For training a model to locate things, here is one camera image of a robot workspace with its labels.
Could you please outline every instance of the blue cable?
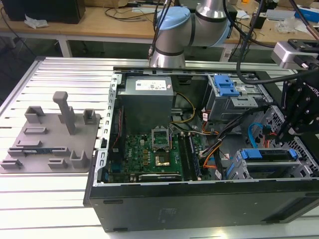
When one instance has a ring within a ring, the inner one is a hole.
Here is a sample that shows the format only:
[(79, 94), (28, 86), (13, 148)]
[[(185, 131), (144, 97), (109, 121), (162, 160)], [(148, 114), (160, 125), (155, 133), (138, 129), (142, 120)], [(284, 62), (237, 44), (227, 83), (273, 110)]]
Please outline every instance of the blue cable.
[(258, 148), (256, 142), (255, 142), (255, 139), (253, 137), (253, 133), (252, 133), (252, 129), (253, 129), (253, 126), (258, 126), (260, 127), (261, 129), (264, 127), (261, 123), (252, 123), (249, 127), (248, 127), (248, 137), (249, 137), (249, 140), (251, 142), (251, 144), (253, 145), (254, 148)]

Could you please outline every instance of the workbench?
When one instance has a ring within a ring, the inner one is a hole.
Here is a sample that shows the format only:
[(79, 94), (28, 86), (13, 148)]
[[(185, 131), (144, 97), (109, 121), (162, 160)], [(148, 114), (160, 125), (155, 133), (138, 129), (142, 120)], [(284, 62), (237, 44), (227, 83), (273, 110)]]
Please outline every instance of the workbench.
[[(236, 5), (238, 9), (245, 10), (248, 14), (253, 13), (257, 6), (258, 4), (253, 0), (251, 0), (249, 4), (242, 4), (239, 1)], [(154, 36), (154, 30), (153, 24), (150, 21), (118, 21), (105, 16), (105, 9), (102, 7), (86, 7), (85, 15), (78, 24), (49, 22), (48, 27), (37, 29), (27, 26), (22, 21), (10, 21), (7, 15), (5, 18), (8, 24), (21, 38), (57, 40), (60, 44), (63, 57), (72, 57), (68, 42), (69, 40), (151, 44)], [(290, 8), (280, 7), (279, 9), (289, 10)], [(119, 11), (125, 12), (127, 9), (120, 9)], [(124, 14), (118, 14), (117, 17), (130, 17), (134, 15), (141, 15), (141, 13), (129, 11)], [(152, 20), (153, 15), (148, 15), (148, 18)], [(245, 25), (249, 25), (250, 20), (241, 20), (241, 22)], [(261, 30), (255, 30), (257, 34), (256, 40), (262, 43), (275, 45), (278, 41), (287, 41), (290, 38), (312, 39), (312, 36), (303, 32), (288, 34), (278, 33), (275, 31), (275, 24), (276, 22), (266, 20)], [(3, 20), (0, 20), (0, 36), (15, 37)], [(234, 29), (231, 37), (220, 46), (223, 48), (220, 61), (229, 60), (231, 51), (236, 47), (238, 41), (239, 33), (236, 29)], [(270, 50), (271, 48), (252, 44), (250, 49)]]
[[(75, 113), (85, 108), (105, 115), (113, 66), (147, 66), (146, 60), (45, 58), (36, 60), (0, 107), (0, 158), (7, 154), (25, 123), (28, 106), (41, 106), (45, 113), (58, 113), (52, 102), (55, 91), (67, 91)], [(191, 68), (235, 69), (234, 63), (187, 61)], [(266, 71), (270, 77), (292, 74), (273, 64), (243, 63), (243, 70)], [(98, 131), (96, 147), (101, 135)], [(0, 175), (0, 238), (12, 239), (252, 239), (319, 236), (319, 208), (289, 223), (108, 233), (102, 229), (92, 208), (82, 205), (87, 173)]]

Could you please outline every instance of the wooden table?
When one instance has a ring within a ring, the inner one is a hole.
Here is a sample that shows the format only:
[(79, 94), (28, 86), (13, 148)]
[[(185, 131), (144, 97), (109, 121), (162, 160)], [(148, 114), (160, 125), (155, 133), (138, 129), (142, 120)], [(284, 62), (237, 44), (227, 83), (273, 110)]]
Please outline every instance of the wooden table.
[[(252, 13), (258, 4), (251, 1), (249, 4), (238, 3), (237, 8)], [(138, 12), (127, 12), (118, 14), (118, 17), (129, 17), (140, 15)], [(9, 25), (22, 38), (56, 39), (59, 41), (64, 57), (72, 57), (69, 40), (80, 41), (101, 41), (101, 42), (131, 42), (131, 43), (151, 43), (154, 35), (153, 25), (150, 21), (123, 22), (105, 16), (102, 7), (87, 7), (84, 17), (79, 24), (64, 24), (49, 22), (48, 27), (33, 29), (21, 21), (10, 21), (5, 16)], [(249, 25), (250, 20), (241, 20), (245, 25)], [(255, 30), (257, 40), (267, 44), (275, 45), (278, 41), (287, 41), (289, 38), (312, 39), (310, 35), (303, 32), (281, 34), (275, 31), (275, 22), (265, 21), (261, 30)], [(8, 29), (3, 20), (0, 21), (0, 36), (15, 37)], [(239, 33), (233, 30), (231, 37), (225, 41), (221, 47), (224, 48), (221, 61), (228, 61), (231, 51), (239, 41)], [(265, 49), (258, 45), (251, 45), (251, 49)]]

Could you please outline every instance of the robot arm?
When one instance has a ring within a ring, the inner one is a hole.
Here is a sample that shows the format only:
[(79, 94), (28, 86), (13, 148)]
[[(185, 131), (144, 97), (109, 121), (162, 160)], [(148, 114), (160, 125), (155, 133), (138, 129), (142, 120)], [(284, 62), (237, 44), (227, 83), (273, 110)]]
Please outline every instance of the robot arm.
[[(290, 39), (277, 43), (272, 58), (283, 68), (311, 71), (319, 68), (318, 53), (318, 41)], [(295, 135), (319, 131), (318, 77), (317, 71), (284, 82), (281, 110), (285, 122), (277, 132), (277, 141), (287, 142)]]
[(186, 46), (216, 46), (223, 43), (229, 30), (222, 0), (204, 1), (195, 14), (184, 7), (170, 7), (159, 29), (150, 66), (183, 68)]

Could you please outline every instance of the aluminum extrusion table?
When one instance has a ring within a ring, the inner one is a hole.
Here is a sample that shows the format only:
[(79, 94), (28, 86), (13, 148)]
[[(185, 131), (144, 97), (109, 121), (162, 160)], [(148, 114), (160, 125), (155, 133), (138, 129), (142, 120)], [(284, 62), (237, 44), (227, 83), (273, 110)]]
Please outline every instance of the aluminum extrusion table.
[[(45, 113), (58, 112), (58, 105), (52, 102), (57, 90), (68, 92), (75, 113), (93, 108), (103, 116), (113, 66), (119, 65), (146, 66), (147, 61), (89, 58), (35, 61), (0, 107), (0, 157), (5, 157), (20, 132), (29, 105), (41, 106)], [(235, 69), (234, 63), (224, 62), (188, 61), (186, 65)], [(272, 64), (242, 64), (242, 69), (264, 70), (271, 77), (292, 73)], [(82, 205), (86, 181), (86, 173), (0, 175), (0, 238), (319, 238), (319, 208), (289, 224), (106, 234), (94, 210)]]

